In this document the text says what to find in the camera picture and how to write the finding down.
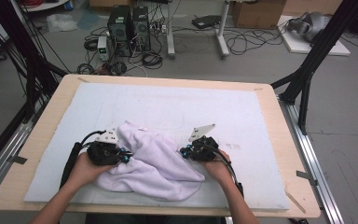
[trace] computer tower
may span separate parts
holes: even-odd
[[[136,49],[139,51],[150,51],[148,8],[134,8],[132,12],[132,22],[135,29]]]
[[[134,38],[130,6],[113,6],[107,23],[113,51],[117,56],[131,56]]]

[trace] crumpled white towel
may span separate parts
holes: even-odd
[[[170,138],[126,121],[118,127],[118,145],[133,153],[128,163],[101,174],[103,189],[137,192],[162,201],[182,201],[199,190],[205,177],[177,152]]]

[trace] forearm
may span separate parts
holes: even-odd
[[[75,196],[78,188],[71,185],[64,185],[54,197],[40,210],[40,212],[30,221],[32,224],[57,224],[60,221],[66,207]]]
[[[219,184],[222,187],[223,192],[226,194],[229,210],[234,224],[258,223],[255,215],[246,204],[232,179],[220,180]]]

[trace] wooden table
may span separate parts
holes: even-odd
[[[44,203],[26,203],[23,201],[23,197],[34,178],[34,172],[44,150],[47,148],[66,108],[71,103],[78,85],[82,82],[254,91],[264,115],[270,143],[274,150],[284,189],[290,203],[290,209],[284,212],[254,211],[255,215],[258,217],[318,217],[321,214],[309,180],[296,176],[296,171],[304,172],[304,168],[276,95],[270,85],[184,79],[97,77],[83,75],[66,76],[54,93],[19,154],[19,156],[28,159],[28,161],[23,165],[13,163],[7,176],[0,185],[0,210],[34,211],[40,210],[45,205]],[[80,203],[72,203],[67,211],[229,216],[229,211],[223,208],[123,206]]]

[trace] gray floor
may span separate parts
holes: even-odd
[[[46,14],[64,13],[56,8]],[[46,14],[37,15],[43,20]],[[84,37],[90,31],[106,25],[87,10],[69,12],[83,29],[73,32],[45,34],[71,71],[84,62]],[[174,19],[176,24],[189,26],[191,18]],[[312,80],[307,128],[316,155],[324,170],[330,189],[346,223],[358,223],[358,48],[341,39],[351,52],[350,57],[328,56]],[[306,55],[289,53],[286,46],[263,46],[241,56],[220,58],[213,33],[177,34],[174,61],[162,51],[163,66],[146,70],[148,77],[166,77],[234,82],[272,83],[285,77],[304,61]],[[52,63],[61,66],[47,50]],[[133,69],[128,76],[144,77],[145,72]],[[10,60],[0,61],[0,133],[24,103],[23,91]],[[2,212],[0,223],[23,223],[32,212]],[[83,214],[66,214],[62,223],[82,223]],[[289,223],[284,218],[260,218],[261,223]],[[325,215],[309,219],[309,223],[327,223]]]

